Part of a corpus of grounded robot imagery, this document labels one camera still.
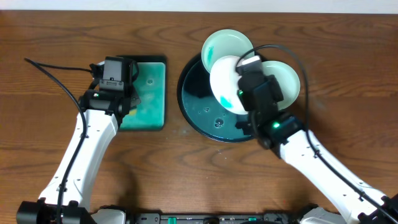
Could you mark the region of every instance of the black cable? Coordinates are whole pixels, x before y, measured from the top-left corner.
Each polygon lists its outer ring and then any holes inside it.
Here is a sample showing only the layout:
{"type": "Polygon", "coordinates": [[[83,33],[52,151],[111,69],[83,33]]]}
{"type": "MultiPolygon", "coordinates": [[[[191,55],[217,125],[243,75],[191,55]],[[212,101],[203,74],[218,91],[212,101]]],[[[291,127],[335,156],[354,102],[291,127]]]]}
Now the black cable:
{"type": "Polygon", "coordinates": [[[252,129],[253,129],[253,134],[254,134],[254,137],[255,137],[256,139],[258,139],[258,143],[259,143],[263,148],[267,148],[267,146],[264,144],[264,142],[263,142],[263,140],[262,140],[262,138],[261,138],[261,136],[260,136],[259,130],[258,130],[258,128],[257,128],[258,125],[257,125],[257,121],[256,121],[256,114],[257,114],[257,111],[250,111],[250,112],[249,112],[249,120],[250,120],[252,129]]]}
{"type": "Polygon", "coordinates": [[[137,71],[135,72],[135,74],[132,75],[132,78],[131,78],[132,82],[137,80],[138,74],[139,74],[139,67],[138,67],[137,61],[133,61],[133,63],[134,63],[134,65],[133,65],[133,67],[131,69],[134,69],[134,66],[136,66],[136,70],[137,71]]]}
{"type": "Polygon", "coordinates": [[[70,162],[69,162],[67,168],[65,169],[65,173],[64,173],[64,175],[62,177],[62,181],[61,181],[61,184],[60,184],[60,187],[59,187],[58,202],[57,202],[57,223],[58,224],[62,224],[62,221],[61,221],[61,206],[62,206],[63,192],[65,190],[65,184],[67,183],[69,172],[72,169],[72,165],[73,165],[73,163],[74,163],[74,161],[75,161],[75,159],[76,159],[76,157],[77,157],[77,155],[79,153],[81,145],[83,144],[83,141],[86,138],[86,134],[87,134],[86,118],[85,118],[85,115],[84,115],[83,111],[80,108],[79,102],[72,95],[72,93],[68,90],[68,88],[66,88],[59,80],[57,80],[48,71],[46,71],[44,68],[42,68],[39,63],[36,63],[36,62],[32,61],[29,58],[25,58],[25,61],[29,62],[30,64],[35,66],[37,69],[39,69],[41,72],[46,74],[46,76],[51,78],[51,80],[53,80],[56,84],[58,84],[65,91],[65,93],[67,93],[67,95],[72,99],[72,101],[74,102],[75,106],[77,107],[77,109],[78,109],[78,111],[80,113],[80,116],[81,116],[81,122],[83,123],[83,131],[81,133],[79,143],[78,143],[78,145],[76,147],[75,152],[72,155],[72,158],[70,159],[70,162]]]}
{"type": "Polygon", "coordinates": [[[78,70],[78,71],[84,71],[84,72],[93,72],[90,69],[87,68],[73,68],[73,67],[62,67],[62,66],[56,66],[56,65],[49,65],[49,64],[44,64],[40,62],[35,62],[37,65],[43,66],[43,67],[48,67],[48,68],[56,68],[56,69],[62,69],[62,70],[78,70]]]}
{"type": "Polygon", "coordinates": [[[346,179],[343,175],[341,175],[333,166],[331,166],[328,161],[325,160],[325,158],[323,158],[323,156],[320,154],[319,149],[317,149],[311,142],[310,139],[310,133],[308,131],[308,124],[309,124],[309,118],[310,118],[310,110],[309,110],[309,100],[308,100],[308,96],[309,96],[309,87],[308,87],[308,75],[307,75],[307,71],[304,68],[303,63],[300,61],[300,59],[287,47],[283,46],[283,45],[279,45],[279,44],[267,44],[267,45],[261,45],[258,47],[255,47],[251,50],[249,50],[248,52],[246,52],[245,54],[243,54],[239,60],[236,62],[235,65],[235,69],[237,70],[238,67],[238,63],[248,54],[250,54],[251,52],[255,52],[257,50],[260,49],[266,49],[266,48],[274,48],[274,49],[279,49],[282,50],[286,53],[288,53],[298,64],[298,66],[300,67],[300,70],[302,72],[302,75],[304,76],[304,84],[305,84],[305,118],[304,118],[304,131],[305,131],[305,135],[307,137],[307,141],[308,144],[310,145],[311,149],[314,151],[315,156],[319,157],[319,159],[327,166],[327,168],[329,168],[332,173],[334,173],[337,177],[339,177],[345,184],[347,184],[350,188],[352,188],[357,194],[359,194],[360,198],[363,198],[365,200],[367,200],[371,205],[375,206],[380,212],[382,212],[388,219],[390,219],[393,223],[398,224],[398,221],[392,217],[390,214],[388,214],[388,212],[386,212],[377,202],[375,202],[371,197],[369,197],[365,192],[363,192],[362,190],[358,189],[354,184],[352,184],[348,179],[346,179]]]}

